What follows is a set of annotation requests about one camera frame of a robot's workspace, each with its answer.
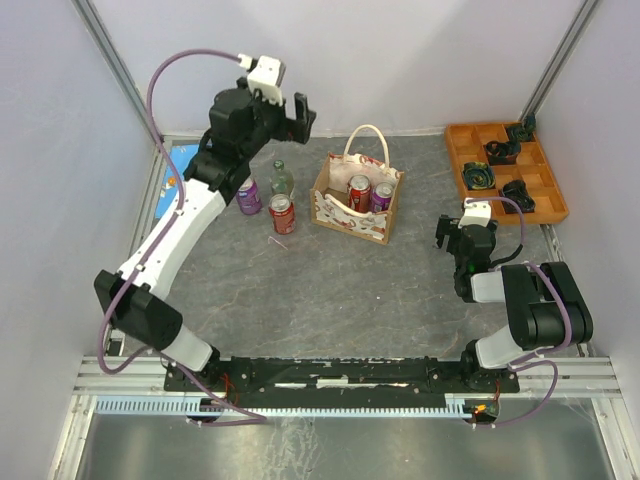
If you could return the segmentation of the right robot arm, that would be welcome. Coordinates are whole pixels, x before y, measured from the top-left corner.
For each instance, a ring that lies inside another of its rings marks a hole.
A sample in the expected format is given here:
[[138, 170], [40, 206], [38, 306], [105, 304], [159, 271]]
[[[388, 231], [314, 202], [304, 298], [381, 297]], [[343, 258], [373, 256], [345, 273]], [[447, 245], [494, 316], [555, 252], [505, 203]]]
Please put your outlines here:
[[564, 262], [503, 265], [492, 260], [498, 223], [465, 224], [439, 217], [435, 239], [454, 257], [453, 284], [466, 303], [502, 303], [507, 323], [494, 334], [469, 342], [461, 354], [460, 382], [481, 391], [538, 356], [589, 341], [593, 320]]

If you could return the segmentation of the green cap glass soda bottle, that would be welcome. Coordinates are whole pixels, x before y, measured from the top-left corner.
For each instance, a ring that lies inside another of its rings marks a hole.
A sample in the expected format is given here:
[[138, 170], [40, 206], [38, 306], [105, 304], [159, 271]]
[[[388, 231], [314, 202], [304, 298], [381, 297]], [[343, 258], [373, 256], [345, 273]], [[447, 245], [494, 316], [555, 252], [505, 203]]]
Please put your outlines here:
[[273, 171], [270, 177], [270, 188], [273, 195], [283, 194], [290, 199], [294, 195], [294, 177], [289, 169], [286, 168], [282, 160], [273, 162]]

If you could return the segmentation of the red soda can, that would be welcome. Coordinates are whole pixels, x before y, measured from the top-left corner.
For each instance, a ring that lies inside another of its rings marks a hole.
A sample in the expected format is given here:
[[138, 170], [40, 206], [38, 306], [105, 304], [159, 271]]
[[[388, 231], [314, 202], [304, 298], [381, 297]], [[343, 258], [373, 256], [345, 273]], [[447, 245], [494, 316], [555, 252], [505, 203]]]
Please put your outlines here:
[[371, 182], [365, 175], [352, 176], [347, 185], [348, 207], [358, 213], [367, 213], [370, 208]]
[[269, 202], [269, 212], [276, 233], [290, 234], [295, 229], [295, 210], [290, 197], [285, 194], [273, 195]]

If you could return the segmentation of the red soda can front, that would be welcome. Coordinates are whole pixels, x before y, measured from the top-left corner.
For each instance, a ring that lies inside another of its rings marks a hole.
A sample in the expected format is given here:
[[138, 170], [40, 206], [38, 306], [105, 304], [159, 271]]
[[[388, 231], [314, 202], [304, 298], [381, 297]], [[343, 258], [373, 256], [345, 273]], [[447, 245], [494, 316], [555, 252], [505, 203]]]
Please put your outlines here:
[[276, 233], [290, 234], [295, 229], [295, 210], [290, 197], [285, 194], [273, 195], [269, 202], [269, 212]]

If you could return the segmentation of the red soda can back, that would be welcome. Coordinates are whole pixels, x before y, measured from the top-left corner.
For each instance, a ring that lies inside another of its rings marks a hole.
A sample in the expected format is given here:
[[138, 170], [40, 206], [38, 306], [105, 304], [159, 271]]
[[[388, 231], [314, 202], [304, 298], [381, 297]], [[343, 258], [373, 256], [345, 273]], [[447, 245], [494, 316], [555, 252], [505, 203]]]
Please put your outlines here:
[[358, 213], [367, 213], [370, 208], [371, 182], [365, 175], [352, 176], [347, 185], [348, 207]]

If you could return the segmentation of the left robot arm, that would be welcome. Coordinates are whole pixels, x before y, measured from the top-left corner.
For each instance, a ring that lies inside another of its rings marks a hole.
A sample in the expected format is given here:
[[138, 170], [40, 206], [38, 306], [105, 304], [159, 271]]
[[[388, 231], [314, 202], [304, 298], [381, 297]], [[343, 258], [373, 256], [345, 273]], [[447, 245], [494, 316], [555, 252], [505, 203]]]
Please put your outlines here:
[[264, 87], [245, 78], [218, 93], [210, 127], [184, 171], [172, 206], [138, 251], [115, 273], [99, 272], [94, 288], [113, 327], [187, 368], [187, 379], [209, 390], [221, 378], [219, 352], [199, 338], [166, 303], [178, 270], [206, 228], [232, 202], [249, 178], [250, 162], [270, 141], [305, 144], [316, 119], [306, 95], [294, 96], [295, 117], [271, 102]]

